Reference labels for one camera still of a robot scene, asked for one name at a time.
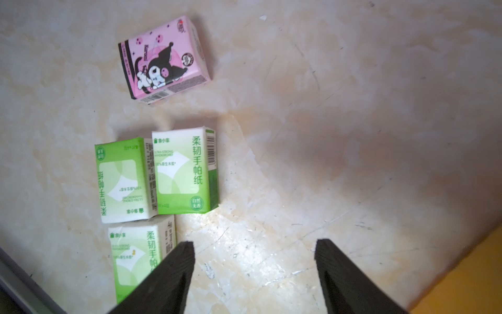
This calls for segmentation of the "pink tissue pack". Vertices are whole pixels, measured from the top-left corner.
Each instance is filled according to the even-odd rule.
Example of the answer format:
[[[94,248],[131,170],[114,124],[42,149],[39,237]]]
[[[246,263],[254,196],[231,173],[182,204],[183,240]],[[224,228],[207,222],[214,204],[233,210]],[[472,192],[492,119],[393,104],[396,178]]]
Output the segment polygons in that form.
[[[147,105],[211,81],[187,16],[120,42],[118,51],[131,99]]]

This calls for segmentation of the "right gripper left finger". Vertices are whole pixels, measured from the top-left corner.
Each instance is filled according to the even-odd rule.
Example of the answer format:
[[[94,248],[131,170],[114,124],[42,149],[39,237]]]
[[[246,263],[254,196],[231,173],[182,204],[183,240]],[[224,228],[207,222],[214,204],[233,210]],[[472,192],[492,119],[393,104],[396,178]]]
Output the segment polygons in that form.
[[[184,313],[196,254],[192,242],[181,242],[111,313]]]

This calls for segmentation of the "green tissue pack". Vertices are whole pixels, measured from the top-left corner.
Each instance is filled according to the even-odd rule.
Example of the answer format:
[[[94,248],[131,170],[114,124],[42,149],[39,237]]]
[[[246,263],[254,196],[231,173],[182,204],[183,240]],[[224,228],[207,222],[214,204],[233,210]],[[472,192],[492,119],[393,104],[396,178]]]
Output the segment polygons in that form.
[[[98,144],[95,158],[102,223],[147,220],[158,214],[151,139]]]
[[[125,300],[176,247],[175,216],[113,224],[108,228],[116,301]]]
[[[207,127],[152,133],[158,212],[204,214],[219,206],[216,132]]]

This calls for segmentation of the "yellow plastic storage box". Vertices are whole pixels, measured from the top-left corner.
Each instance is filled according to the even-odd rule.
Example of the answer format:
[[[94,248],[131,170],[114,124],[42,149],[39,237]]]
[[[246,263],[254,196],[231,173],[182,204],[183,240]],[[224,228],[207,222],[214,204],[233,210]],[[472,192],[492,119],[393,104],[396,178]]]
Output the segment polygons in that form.
[[[501,227],[439,281],[413,313],[501,313]]]

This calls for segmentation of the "green tissue pack bottom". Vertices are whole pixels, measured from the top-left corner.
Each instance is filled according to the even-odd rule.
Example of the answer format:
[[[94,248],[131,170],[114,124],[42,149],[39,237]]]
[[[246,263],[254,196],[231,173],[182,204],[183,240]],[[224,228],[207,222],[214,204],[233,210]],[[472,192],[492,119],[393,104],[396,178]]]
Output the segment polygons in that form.
[[[176,247],[175,216],[113,224],[108,228],[116,301],[125,300]]]

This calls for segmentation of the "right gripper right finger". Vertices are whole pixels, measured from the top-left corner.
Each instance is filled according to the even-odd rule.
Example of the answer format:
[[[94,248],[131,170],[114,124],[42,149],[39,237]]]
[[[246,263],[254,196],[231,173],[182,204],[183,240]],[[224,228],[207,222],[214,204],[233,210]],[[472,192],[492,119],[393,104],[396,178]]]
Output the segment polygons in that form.
[[[328,313],[406,313],[330,239],[316,242],[315,261]]]

